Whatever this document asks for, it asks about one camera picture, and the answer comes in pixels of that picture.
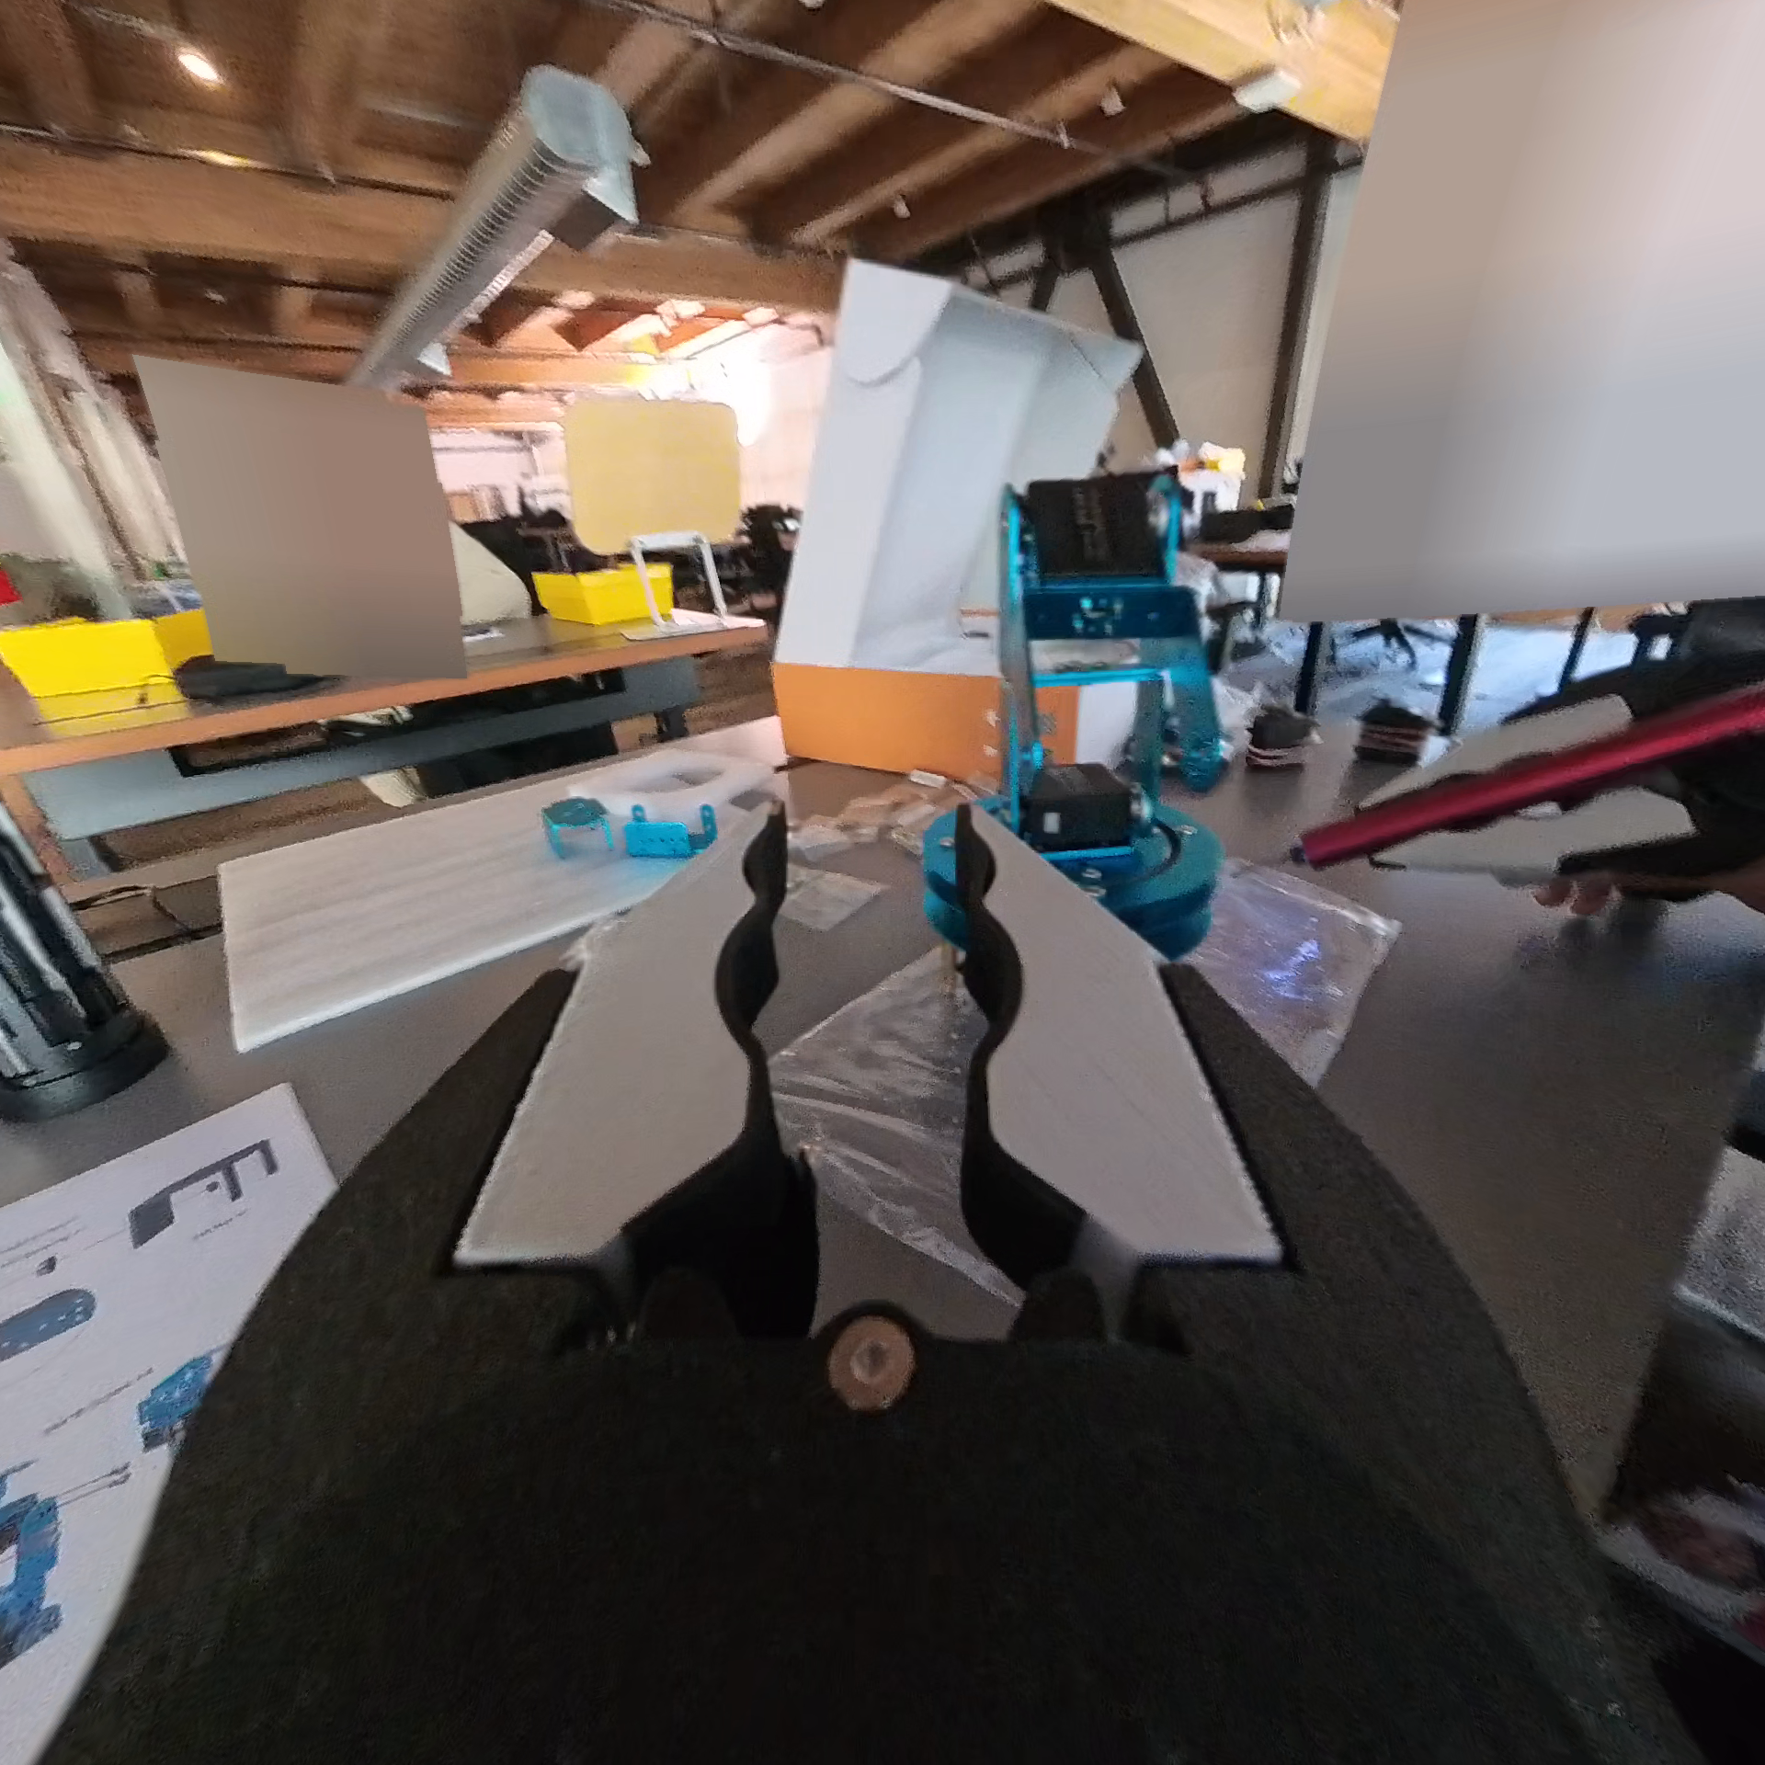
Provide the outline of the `open instruction booklet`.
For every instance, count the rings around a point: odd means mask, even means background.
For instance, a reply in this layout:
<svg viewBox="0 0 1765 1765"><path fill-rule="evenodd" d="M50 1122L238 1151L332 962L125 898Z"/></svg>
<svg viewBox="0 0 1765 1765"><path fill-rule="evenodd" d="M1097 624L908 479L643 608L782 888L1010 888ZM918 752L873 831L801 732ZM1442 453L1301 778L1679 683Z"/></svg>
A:
<svg viewBox="0 0 1765 1765"><path fill-rule="evenodd" d="M272 1087L2 1208L2 1762L71 1705L201 1400L332 1189Z"/></svg>

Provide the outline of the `pile of small hardware bags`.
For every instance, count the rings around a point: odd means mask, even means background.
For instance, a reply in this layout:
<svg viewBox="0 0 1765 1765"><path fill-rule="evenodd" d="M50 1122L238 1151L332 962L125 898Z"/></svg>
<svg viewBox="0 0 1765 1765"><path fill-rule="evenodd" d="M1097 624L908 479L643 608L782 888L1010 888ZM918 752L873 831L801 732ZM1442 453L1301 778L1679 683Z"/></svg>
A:
<svg viewBox="0 0 1765 1765"><path fill-rule="evenodd" d="M920 860L935 841L932 824L967 799L967 786L916 768L886 786L858 791L838 810L809 810L792 820L787 850L798 863L821 863L850 850L886 842Z"/></svg>

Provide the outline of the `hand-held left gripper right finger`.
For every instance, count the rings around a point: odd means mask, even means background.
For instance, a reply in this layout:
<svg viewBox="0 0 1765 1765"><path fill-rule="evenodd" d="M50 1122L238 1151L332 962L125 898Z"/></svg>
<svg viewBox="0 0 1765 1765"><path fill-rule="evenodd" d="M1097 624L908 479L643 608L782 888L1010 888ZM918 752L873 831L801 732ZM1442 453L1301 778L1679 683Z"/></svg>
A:
<svg viewBox="0 0 1765 1765"><path fill-rule="evenodd" d="M1278 1270L1167 962L983 810L961 810L961 977L980 1013L967 1072L961 1212L1020 1292L1083 1275L1122 1328L1161 1270Z"/></svg>

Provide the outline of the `pale yellow panel with stand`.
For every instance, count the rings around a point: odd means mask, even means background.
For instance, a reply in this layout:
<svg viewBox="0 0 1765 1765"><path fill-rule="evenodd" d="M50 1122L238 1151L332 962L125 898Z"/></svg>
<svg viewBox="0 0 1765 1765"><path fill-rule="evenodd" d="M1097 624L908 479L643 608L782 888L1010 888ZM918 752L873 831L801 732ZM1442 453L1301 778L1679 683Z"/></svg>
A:
<svg viewBox="0 0 1765 1765"><path fill-rule="evenodd" d="M660 607L663 555L692 555L712 613L688 626L733 626L715 546L742 520L737 410L722 402L587 396L562 413L569 525L604 558L627 558L646 607L643 632L678 624Z"/></svg>

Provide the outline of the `large clear plastic bag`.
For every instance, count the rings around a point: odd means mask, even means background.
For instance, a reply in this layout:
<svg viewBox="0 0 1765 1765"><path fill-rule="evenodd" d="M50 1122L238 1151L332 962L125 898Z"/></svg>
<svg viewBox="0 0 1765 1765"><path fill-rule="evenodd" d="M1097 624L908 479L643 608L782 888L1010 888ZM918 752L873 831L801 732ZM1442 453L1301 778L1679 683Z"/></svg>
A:
<svg viewBox="0 0 1765 1765"><path fill-rule="evenodd" d="M1184 957L1310 1087L1348 1040L1400 920L1299 876L1226 860L1213 926ZM767 1055L776 1126L820 1191L972 1288L1018 1292L961 1221L967 1068L980 1035L944 946Z"/></svg>

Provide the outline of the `wooden office desk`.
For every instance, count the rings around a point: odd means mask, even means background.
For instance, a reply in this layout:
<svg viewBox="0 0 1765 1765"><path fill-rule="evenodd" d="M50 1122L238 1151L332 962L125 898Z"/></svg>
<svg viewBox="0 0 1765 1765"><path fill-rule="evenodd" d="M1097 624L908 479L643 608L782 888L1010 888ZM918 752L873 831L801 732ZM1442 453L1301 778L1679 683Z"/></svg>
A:
<svg viewBox="0 0 1765 1765"><path fill-rule="evenodd" d="M499 752L653 717L688 732L698 659L767 651L762 622L634 637L623 626L507 622L469 642L460 677L330 677L304 693L50 713L2 675L5 807L61 842L255 805L310 786Z"/></svg>

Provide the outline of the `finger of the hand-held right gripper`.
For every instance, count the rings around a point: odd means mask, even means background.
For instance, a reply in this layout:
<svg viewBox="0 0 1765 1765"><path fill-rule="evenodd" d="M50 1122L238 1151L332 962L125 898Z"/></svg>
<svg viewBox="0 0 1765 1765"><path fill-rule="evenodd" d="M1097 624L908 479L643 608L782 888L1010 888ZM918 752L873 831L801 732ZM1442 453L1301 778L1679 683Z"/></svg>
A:
<svg viewBox="0 0 1765 1765"><path fill-rule="evenodd" d="M1619 695L1577 698L1576 705L1548 705L1537 713L1513 717L1451 740L1439 756L1406 768L1400 778L1379 782L1357 810L1372 810L1397 794L1447 782L1451 778L1489 775L1510 762L1557 752L1584 740L1608 738L1628 730L1632 710Z"/></svg>
<svg viewBox="0 0 1765 1765"><path fill-rule="evenodd" d="M1632 846L1666 846L1692 837L1684 805L1652 790L1610 790L1576 807L1526 807L1486 828L1426 831L1368 860L1386 869L1491 876L1499 885L1543 885L1565 859Z"/></svg>

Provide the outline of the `white foam sheet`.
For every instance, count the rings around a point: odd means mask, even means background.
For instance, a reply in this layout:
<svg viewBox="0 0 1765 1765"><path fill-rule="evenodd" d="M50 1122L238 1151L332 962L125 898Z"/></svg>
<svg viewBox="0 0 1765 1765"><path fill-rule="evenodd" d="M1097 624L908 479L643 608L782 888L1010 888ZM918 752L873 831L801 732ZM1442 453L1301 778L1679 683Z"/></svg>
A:
<svg viewBox="0 0 1765 1765"><path fill-rule="evenodd" d="M522 794L230 859L217 869L230 1047L575 936L681 869L599 842L562 859Z"/></svg>

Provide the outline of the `white cardboard box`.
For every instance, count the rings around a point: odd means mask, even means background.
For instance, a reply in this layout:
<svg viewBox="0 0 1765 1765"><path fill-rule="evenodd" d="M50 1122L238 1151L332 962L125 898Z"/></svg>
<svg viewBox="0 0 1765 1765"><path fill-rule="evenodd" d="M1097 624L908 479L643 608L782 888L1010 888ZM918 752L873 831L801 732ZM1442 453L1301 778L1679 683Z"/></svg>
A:
<svg viewBox="0 0 1765 1765"><path fill-rule="evenodd" d="M1002 493L1086 478L1139 346L845 263L772 675L792 760L997 782Z"/></svg>

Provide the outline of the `red screwdriver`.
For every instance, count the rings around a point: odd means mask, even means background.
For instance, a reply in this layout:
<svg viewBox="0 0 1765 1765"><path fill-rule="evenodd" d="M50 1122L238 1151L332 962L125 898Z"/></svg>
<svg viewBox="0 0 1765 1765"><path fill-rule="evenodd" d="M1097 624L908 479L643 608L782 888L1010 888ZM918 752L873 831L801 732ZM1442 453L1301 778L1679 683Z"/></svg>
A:
<svg viewBox="0 0 1765 1765"><path fill-rule="evenodd" d="M1584 705L1589 734L1565 740L1560 713L1506 727L1517 748L1489 756L1489 738L1463 748L1469 768L1423 768L1397 791L1363 800L1334 822L1295 837L1295 859L1314 869L1372 859L1435 831L1466 831L1517 815L1537 805L1576 807L1671 762L1763 734L1763 683L1688 698L1660 713L1628 717L1619 698Z"/></svg>

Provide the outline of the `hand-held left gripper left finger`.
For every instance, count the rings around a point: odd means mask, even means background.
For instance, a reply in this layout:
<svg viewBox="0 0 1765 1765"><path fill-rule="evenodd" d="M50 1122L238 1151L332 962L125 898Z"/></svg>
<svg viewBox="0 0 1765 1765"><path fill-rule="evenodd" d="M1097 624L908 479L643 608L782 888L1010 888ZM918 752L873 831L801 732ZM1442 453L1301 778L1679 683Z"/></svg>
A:
<svg viewBox="0 0 1765 1765"><path fill-rule="evenodd" d="M566 999L463 1221L460 1272L573 1275L618 1320L691 1272L737 1337L808 1337L816 1184L782 1142L756 1039L787 869L787 810L742 810L569 952Z"/></svg>

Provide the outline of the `white foam block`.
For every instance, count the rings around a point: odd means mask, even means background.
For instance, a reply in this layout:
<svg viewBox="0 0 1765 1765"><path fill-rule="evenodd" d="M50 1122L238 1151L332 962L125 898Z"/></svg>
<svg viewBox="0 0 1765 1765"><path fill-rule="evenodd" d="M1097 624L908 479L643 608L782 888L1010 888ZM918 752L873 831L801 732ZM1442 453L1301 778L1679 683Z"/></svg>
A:
<svg viewBox="0 0 1765 1765"><path fill-rule="evenodd" d="M653 824L698 828L698 812L722 812L742 794L767 791L773 762L667 745L607 762L562 782L562 799L599 805L616 824L646 812Z"/></svg>

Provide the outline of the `blue toy robot arm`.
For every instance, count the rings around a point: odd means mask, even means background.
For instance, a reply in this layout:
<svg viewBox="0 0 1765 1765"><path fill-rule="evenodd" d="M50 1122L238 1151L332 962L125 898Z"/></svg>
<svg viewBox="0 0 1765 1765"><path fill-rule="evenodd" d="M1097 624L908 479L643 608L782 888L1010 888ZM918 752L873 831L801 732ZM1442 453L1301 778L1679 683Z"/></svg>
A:
<svg viewBox="0 0 1765 1765"><path fill-rule="evenodd" d="M1161 805L1167 768L1191 791L1226 768L1202 608L1178 562L1183 495L1167 469L1002 493L1002 786L976 800L1165 960L1202 941L1223 863L1208 828ZM1053 760L1044 646L1077 648L1077 687L1131 689L1119 762Z"/></svg>

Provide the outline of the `blue metal bracket assembly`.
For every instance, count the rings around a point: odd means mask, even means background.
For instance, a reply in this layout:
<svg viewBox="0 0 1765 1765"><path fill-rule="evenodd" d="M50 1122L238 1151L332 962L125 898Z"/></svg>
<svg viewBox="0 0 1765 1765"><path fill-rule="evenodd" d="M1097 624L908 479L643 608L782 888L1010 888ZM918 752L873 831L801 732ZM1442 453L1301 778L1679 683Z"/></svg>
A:
<svg viewBox="0 0 1765 1765"><path fill-rule="evenodd" d="M718 807L698 805L695 820L658 820L646 805L609 807L599 799L558 799L540 807L540 831L556 859L583 853L590 837L629 859L683 860L718 842Z"/></svg>

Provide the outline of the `black pouch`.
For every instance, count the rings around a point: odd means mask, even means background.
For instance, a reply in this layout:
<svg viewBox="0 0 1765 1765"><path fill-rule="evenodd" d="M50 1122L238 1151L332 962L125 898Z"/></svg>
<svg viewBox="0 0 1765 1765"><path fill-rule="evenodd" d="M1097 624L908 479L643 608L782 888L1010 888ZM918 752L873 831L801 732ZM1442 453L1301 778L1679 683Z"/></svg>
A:
<svg viewBox="0 0 1765 1765"><path fill-rule="evenodd" d="M175 666L177 689L203 705L262 695L298 695L335 683L332 675L290 672L281 664L230 664L197 653Z"/></svg>

